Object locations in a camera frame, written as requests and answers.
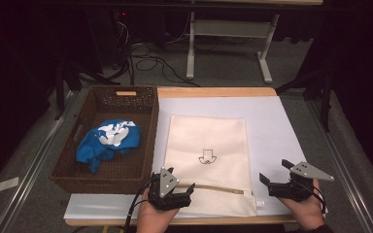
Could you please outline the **aluminium rail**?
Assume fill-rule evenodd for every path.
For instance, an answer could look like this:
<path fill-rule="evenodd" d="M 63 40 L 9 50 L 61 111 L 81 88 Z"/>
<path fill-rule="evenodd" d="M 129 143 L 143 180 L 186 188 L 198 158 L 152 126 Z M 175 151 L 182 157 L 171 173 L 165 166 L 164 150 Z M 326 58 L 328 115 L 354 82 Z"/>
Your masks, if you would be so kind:
<path fill-rule="evenodd" d="M 0 233 L 65 233 L 73 228 L 63 219 L 70 195 L 50 181 L 74 114 L 82 102 L 77 91 L 66 94 L 66 111 L 60 119 L 56 98 L 28 130 L 9 163 L 0 174 L 0 182 L 19 177 L 16 187 L 0 192 Z"/>
<path fill-rule="evenodd" d="M 364 233 L 373 233 L 373 217 L 370 215 L 363 196 L 357 188 L 353 177 L 351 176 L 351 173 L 342 159 L 339 150 L 336 148 L 332 137 L 322 126 L 319 107 L 314 101 L 307 101 L 306 105 L 322 133 L 326 146 L 329 149 L 330 159 L 332 164 L 335 166 L 338 181 L 341 183 L 344 191 L 346 192 L 361 228 L 363 229 Z"/>

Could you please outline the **person's right hand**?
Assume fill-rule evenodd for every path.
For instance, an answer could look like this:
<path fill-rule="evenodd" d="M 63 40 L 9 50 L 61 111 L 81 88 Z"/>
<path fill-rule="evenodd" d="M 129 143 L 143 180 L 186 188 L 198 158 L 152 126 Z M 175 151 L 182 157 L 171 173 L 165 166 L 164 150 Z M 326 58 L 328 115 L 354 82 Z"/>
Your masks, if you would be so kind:
<path fill-rule="evenodd" d="M 302 231 L 316 230 L 324 225 L 322 203 L 314 195 L 300 202 L 286 198 L 279 198 L 279 201 L 289 208 Z"/>

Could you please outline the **white table mat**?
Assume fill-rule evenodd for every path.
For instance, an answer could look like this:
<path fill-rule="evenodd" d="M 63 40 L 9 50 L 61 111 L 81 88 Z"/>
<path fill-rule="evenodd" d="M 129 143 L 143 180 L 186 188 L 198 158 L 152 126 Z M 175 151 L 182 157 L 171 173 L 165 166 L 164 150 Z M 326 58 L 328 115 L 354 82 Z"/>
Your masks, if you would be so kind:
<path fill-rule="evenodd" d="M 164 165 L 166 146 L 172 116 L 241 118 L 246 122 L 250 170 L 256 215 L 190 216 L 181 211 L 178 223 L 193 224 L 203 220 L 207 224 L 228 219 L 249 221 L 262 216 L 288 216 L 289 210 L 277 198 L 269 195 L 267 187 L 259 181 L 261 173 L 273 183 L 285 183 L 289 171 L 282 165 L 286 159 L 293 164 L 304 160 L 304 153 L 277 96 L 256 97 L 163 97 L 159 101 L 157 131 L 153 154 L 153 171 Z"/>

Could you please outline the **black metal stand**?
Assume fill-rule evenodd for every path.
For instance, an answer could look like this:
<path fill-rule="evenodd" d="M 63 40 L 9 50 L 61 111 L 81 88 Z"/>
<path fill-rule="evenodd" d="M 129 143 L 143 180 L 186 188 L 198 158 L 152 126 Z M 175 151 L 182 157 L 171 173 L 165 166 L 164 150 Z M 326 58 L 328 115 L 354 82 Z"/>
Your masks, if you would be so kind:
<path fill-rule="evenodd" d="M 289 83 L 285 83 L 275 89 L 277 94 L 282 94 L 285 91 L 305 85 L 305 90 L 303 92 L 303 97 L 305 100 L 315 100 L 317 98 L 321 99 L 321 111 L 320 111 L 320 121 L 323 129 L 328 132 L 328 115 L 330 110 L 330 93 L 331 93 L 331 78 L 334 69 L 328 67 L 321 67 L 315 69 L 307 74 L 301 75 L 300 77 L 294 79 Z"/>
<path fill-rule="evenodd" d="M 119 85 L 119 83 L 113 82 L 112 80 L 103 77 L 99 73 L 88 71 L 81 65 L 70 61 L 60 62 L 55 73 L 55 94 L 57 106 L 57 114 L 55 119 L 60 119 L 66 111 L 64 85 L 67 84 L 69 89 L 72 91 L 80 91 L 82 89 L 82 74 L 85 74 L 92 80 L 102 84 Z"/>

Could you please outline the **brown wicker basket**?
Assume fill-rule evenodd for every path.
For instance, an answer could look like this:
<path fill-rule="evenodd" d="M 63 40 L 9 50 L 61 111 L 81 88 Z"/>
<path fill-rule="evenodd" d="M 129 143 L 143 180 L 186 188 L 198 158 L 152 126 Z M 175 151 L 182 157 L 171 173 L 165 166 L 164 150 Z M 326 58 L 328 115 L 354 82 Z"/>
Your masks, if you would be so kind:
<path fill-rule="evenodd" d="M 70 193 L 136 193 L 151 176 L 158 112 L 154 86 L 92 86 L 50 179 Z M 140 145 L 127 154 L 116 152 L 91 172 L 77 160 L 77 149 L 89 130 L 110 119 L 134 121 L 140 127 Z"/>

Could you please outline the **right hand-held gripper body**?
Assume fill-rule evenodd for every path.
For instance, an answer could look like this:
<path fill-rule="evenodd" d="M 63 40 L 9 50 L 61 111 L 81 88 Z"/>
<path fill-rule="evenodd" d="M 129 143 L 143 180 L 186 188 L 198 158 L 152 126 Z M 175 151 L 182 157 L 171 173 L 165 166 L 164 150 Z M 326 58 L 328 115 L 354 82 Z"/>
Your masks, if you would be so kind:
<path fill-rule="evenodd" d="M 334 181 L 334 177 L 316 168 L 308 162 L 301 161 L 289 170 L 289 181 L 287 183 L 272 183 L 267 187 L 270 196 L 287 198 L 300 202 L 313 195 L 313 179 L 323 181 Z"/>

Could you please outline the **person's left hand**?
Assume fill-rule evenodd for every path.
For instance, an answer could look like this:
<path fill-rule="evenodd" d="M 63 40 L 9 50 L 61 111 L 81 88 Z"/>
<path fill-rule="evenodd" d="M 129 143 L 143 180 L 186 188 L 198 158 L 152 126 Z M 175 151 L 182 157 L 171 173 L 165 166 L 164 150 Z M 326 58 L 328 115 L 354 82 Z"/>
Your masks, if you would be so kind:
<path fill-rule="evenodd" d="M 142 203 L 137 214 L 136 233 L 165 233 L 169 223 L 179 210 L 157 210 L 148 201 L 148 193 L 149 190 L 146 189 L 142 196 Z"/>

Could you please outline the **black equipment with red light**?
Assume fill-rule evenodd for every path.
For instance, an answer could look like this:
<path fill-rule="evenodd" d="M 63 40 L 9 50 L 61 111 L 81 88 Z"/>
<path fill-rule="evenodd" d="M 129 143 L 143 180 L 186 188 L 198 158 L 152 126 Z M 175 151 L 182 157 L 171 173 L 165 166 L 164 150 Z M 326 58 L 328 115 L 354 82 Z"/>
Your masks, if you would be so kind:
<path fill-rule="evenodd" d="M 122 64 L 140 41 L 165 47 L 163 12 L 96 9 L 86 15 L 102 66 Z"/>

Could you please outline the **person's dark sleeve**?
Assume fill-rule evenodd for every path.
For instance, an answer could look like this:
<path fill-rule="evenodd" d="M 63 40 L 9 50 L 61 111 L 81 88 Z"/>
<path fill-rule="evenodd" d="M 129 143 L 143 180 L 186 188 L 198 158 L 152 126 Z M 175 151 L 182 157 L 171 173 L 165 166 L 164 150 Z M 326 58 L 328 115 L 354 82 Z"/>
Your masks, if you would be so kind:
<path fill-rule="evenodd" d="M 333 230 L 326 224 L 319 226 L 318 228 L 303 231 L 302 233 L 334 233 Z"/>

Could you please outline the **white metal desk frame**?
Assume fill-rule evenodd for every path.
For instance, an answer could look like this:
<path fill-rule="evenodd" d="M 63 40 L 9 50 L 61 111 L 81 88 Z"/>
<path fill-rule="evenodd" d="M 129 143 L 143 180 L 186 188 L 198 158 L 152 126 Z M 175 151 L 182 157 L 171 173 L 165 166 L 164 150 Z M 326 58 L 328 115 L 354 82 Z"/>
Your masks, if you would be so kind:
<path fill-rule="evenodd" d="M 186 78 L 194 78 L 195 65 L 195 37 L 236 37 L 263 39 L 263 50 L 259 50 L 255 55 L 265 83 L 272 83 L 273 79 L 266 61 L 267 53 L 275 34 L 280 16 L 273 15 L 267 22 L 233 21 L 217 19 L 196 19 L 195 13 L 189 14 L 189 39 L 186 62 Z"/>

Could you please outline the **blue garment with white print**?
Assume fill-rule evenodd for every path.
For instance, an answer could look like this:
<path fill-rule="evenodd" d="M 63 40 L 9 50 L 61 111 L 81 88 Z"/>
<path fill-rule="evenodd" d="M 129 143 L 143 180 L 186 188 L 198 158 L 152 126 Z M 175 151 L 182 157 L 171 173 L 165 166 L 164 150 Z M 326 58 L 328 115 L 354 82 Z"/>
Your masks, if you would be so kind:
<path fill-rule="evenodd" d="M 89 130 L 81 140 L 76 160 L 88 165 L 95 174 L 103 161 L 112 160 L 115 154 L 128 154 L 138 149 L 141 128 L 132 120 L 109 119 Z"/>

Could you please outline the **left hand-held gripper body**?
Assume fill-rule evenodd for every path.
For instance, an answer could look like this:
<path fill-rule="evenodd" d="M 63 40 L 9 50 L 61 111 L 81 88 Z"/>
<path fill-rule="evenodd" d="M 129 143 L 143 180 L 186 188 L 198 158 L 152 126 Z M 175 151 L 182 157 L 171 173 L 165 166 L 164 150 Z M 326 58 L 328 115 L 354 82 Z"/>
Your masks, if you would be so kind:
<path fill-rule="evenodd" d="M 153 173 L 151 177 L 148 201 L 158 210 L 174 210 L 188 207 L 191 203 L 189 197 L 175 197 L 174 190 L 179 180 L 167 169 L 162 167 L 158 174 Z"/>

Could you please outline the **white tape strip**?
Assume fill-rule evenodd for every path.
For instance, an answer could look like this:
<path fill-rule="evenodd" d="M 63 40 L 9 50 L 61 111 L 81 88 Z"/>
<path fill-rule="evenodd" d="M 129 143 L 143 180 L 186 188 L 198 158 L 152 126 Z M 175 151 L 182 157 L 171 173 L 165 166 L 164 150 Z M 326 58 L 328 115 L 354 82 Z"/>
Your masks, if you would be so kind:
<path fill-rule="evenodd" d="M 0 192 L 9 188 L 16 187 L 19 183 L 19 177 L 0 182 Z"/>

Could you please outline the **cream mesh laundry bag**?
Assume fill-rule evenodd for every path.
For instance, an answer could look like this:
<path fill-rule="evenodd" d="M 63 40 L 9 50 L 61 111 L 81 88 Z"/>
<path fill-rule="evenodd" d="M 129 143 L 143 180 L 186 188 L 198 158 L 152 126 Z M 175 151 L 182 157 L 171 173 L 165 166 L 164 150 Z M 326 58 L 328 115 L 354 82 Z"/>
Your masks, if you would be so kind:
<path fill-rule="evenodd" d="M 243 119 L 172 116 L 164 165 L 174 168 L 179 184 L 195 183 L 191 203 L 182 214 L 256 215 Z"/>

